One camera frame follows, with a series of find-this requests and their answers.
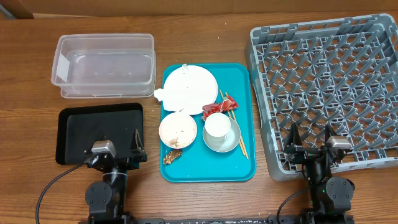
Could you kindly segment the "wooden chopstick left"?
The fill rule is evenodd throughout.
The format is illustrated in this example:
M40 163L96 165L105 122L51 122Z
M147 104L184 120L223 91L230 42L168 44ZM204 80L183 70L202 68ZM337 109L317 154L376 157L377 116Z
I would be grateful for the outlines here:
M224 96L224 94L223 94L223 92L221 90L220 90L220 95L221 95L222 99L225 98L225 96ZM230 118L233 118L235 121L237 121L235 113L234 113L233 110L227 110L227 113L228 113L228 116ZM244 141L243 141L243 137L242 136L240 136L239 145L241 147L241 151L242 151L243 155L246 157L246 159L249 159L247 151L246 151L246 146L244 145Z

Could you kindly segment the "clear plastic bin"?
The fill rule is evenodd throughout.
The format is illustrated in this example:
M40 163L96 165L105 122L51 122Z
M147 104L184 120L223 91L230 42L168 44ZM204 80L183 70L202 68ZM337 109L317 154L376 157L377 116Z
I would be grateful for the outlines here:
M143 98L154 94L151 34L73 34L59 38L51 82L64 98Z

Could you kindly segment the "white napkin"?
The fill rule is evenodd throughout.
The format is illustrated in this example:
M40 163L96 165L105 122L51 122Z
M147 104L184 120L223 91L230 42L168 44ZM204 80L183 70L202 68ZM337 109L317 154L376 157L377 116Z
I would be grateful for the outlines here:
M159 88L154 91L154 97L157 98L158 101L164 101L167 99L169 93L167 90Z

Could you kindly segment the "white round plate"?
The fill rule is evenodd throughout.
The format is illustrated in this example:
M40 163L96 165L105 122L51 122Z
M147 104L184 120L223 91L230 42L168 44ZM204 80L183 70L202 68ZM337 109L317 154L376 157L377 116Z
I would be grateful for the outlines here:
M214 75L198 65L178 66L167 76L162 89L169 93L161 101L164 110L189 115L202 113L202 107L214 103L218 97Z

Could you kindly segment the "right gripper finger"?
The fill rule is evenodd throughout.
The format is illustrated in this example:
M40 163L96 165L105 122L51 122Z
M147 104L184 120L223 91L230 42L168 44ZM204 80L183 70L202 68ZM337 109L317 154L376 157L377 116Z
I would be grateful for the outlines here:
M285 148L289 146L302 146L302 140L296 123L291 124L289 135L285 141Z
M331 136L335 136L335 135L336 135L336 132L334 131L332 126L330 124L326 124L325 125L325 138L329 139Z

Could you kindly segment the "teal serving tray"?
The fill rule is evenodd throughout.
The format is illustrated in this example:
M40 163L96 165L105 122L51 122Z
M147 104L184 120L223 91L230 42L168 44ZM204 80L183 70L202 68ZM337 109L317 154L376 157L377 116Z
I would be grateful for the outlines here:
M160 144L160 172L170 182L239 182L247 181L256 172L256 144L252 113L251 85L248 70L240 63L200 63L211 72L218 88L227 92L238 103L234 110L237 124L248 156L236 146L229 152L215 152L203 140L204 121L201 114L193 116L198 134L191 145L182 149L182 155L169 165L163 158L171 150Z

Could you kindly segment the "white paper cup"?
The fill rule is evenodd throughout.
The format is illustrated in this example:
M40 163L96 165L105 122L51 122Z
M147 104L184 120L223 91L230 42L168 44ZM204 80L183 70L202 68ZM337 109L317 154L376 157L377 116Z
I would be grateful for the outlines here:
M206 132L213 137L225 136L231 128L231 121L223 113L213 113L205 121Z

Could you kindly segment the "red snack wrapper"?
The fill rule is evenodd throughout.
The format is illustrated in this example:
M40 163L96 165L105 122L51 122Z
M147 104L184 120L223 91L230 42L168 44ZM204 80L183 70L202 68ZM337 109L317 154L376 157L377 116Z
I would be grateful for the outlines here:
M205 121L211 114L234 110L238 106L237 102L231 96L224 96L221 103L212 103L203 106L201 119Z

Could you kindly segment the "wooden chopstick right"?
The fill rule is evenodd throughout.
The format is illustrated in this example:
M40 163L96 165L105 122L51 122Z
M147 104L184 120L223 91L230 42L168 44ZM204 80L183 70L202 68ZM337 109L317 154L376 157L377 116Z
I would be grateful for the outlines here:
M236 119L234 110L230 110L230 112L232 112L232 117L233 117L233 119L235 120L235 122L237 122L237 119ZM243 141L243 137L242 137L242 136L240 136L240 143L239 143L239 144L240 144L240 146L241 146L241 150L242 150L243 154L246 156L246 159L249 159L248 154L247 154L247 151L246 151L246 146L245 146L245 144L244 144L244 141Z

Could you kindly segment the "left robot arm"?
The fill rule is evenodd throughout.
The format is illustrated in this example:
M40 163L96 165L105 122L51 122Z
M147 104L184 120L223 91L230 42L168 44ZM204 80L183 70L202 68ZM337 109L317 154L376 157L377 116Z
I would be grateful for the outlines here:
M132 213L124 210L127 189L127 172L139 168L147 161L147 153L139 130L133 132L129 155L116 158L116 148L110 140L96 141L85 153L84 165L103 173L102 180L91 184L85 193L89 206L88 223L134 224Z

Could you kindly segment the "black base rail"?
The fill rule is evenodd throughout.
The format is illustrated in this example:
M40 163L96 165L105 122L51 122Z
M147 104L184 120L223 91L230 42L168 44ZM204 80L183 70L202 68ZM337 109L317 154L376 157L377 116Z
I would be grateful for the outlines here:
M85 221L78 222L78 224L87 223L100 223L100 224L300 224L300 223L320 223L320 224L332 224L332 223L354 223L354 219L351 216L344 218L321 218L320 216L315 217L312 221L308 221L300 215L282 215L277 219L276 215L270 215L267 218L235 218L235 219L213 219L213 220L164 220L162 218L153 219L116 219L107 221Z

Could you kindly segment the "black plastic tray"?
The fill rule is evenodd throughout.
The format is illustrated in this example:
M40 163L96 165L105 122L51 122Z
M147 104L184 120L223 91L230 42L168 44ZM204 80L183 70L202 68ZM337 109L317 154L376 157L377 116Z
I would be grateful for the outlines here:
M65 108L58 116L55 160L60 165L84 161L96 141L111 141L116 158L132 156L135 134L144 140L143 107L139 103Z

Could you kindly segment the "grey dishwasher rack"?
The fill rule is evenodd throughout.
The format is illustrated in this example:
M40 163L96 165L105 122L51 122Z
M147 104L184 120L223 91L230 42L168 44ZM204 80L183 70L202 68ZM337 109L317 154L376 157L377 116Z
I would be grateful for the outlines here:
M292 124L320 147L348 138L333 172L397 165L397 24L388 14L253 28L245 50L269 175L298 179L284 152Z

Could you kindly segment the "pink bowl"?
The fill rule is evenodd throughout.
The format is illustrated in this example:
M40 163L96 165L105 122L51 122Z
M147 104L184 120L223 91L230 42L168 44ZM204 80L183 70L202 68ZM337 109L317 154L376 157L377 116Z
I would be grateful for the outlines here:
M162 119L159 126L161 141L172 149L183 149L195 140L198 128L195 120L186 113L174 112Z

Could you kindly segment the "grey-white bowl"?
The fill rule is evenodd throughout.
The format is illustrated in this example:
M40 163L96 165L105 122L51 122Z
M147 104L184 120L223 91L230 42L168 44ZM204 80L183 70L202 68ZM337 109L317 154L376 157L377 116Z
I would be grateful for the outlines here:
M203 140L205 144L215 152L232 151L240 142L241 130L237 122L230 117L226 117L230 123L230 128L226 135L222 137L214 137L203 128Z

